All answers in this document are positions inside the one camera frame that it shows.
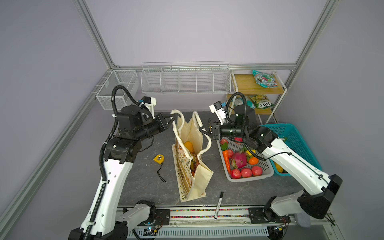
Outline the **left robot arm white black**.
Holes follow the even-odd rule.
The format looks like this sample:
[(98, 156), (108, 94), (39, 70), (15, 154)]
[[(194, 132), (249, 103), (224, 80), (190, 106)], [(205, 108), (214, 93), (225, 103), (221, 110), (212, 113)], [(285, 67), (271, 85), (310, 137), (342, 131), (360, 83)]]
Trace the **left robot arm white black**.
[(166, 131), (180, 114), (154, 115), (122, 85), (113, 88), (111, 104), (115, 121), (99, 154), (101, 180), (89, 213), (70, 232), (70, 240), (125, 240), (138, 225), (156, 222), (155, 203), (139, 201), (121, 220), (118, 203), (137, 154), (143, 150), (142, 141)]

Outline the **yellow pear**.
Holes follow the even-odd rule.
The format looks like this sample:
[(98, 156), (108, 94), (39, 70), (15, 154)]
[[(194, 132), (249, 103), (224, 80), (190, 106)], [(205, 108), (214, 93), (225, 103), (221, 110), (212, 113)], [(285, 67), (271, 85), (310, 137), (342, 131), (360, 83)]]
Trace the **yellow pear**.
[(184, 146), (186, 147), (186, 149), (187, 149), (191, 154), (194, 154), (194, 153), (195, 153), (195, 149), (194, 149), (194, 146), (193, 146), (193, 143), (192, 143), (192, 142), (190, 142), (190, 141), (184, 142)]

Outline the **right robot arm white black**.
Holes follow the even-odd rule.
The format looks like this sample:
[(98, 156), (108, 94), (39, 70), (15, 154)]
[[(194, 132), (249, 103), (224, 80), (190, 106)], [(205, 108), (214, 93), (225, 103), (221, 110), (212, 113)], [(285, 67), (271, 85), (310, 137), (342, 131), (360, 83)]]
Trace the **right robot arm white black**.
[(270, 128), (249, 125), (247, 115), (241, 121), (225, 122), (227, 115), (221, 102), (210, 105), (210, 110), (218, 117), (217, 122), (209, 123), (199, 130), (208, 138), (239, 137), (251, 154), (263, 155), (265, 160), (272, 160), (287, 171), (303, 190), (284, 197), (272, 197), (263, 209), (267, 222), (274, 222), (280, 217), (306, 213), (315, 219), (324, 219), (343, 182), (338, 175), (328, 175), (314, 167), (293, 151)]

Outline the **cream floral tote bag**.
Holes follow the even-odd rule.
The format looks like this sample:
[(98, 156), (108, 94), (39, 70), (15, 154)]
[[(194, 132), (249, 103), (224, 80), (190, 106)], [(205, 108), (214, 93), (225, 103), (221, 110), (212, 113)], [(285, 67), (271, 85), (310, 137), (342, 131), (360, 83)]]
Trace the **cream floral tote bag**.
[[(186, 122), (182, 112), (173, 110), (173, 113), (181, 115), (172, 123), (176, 141), (172, 151), (180, 200), (183, 203), (206, 196), (206, 188), (214, 172), (203, 162), (202, 155), (211, 148), (212, 141), (199, 131), (203, 124), (197, 112), (193, 112), (189, 122)], [(193, 143), (194, 154), (184, 146), (187, 141)]]

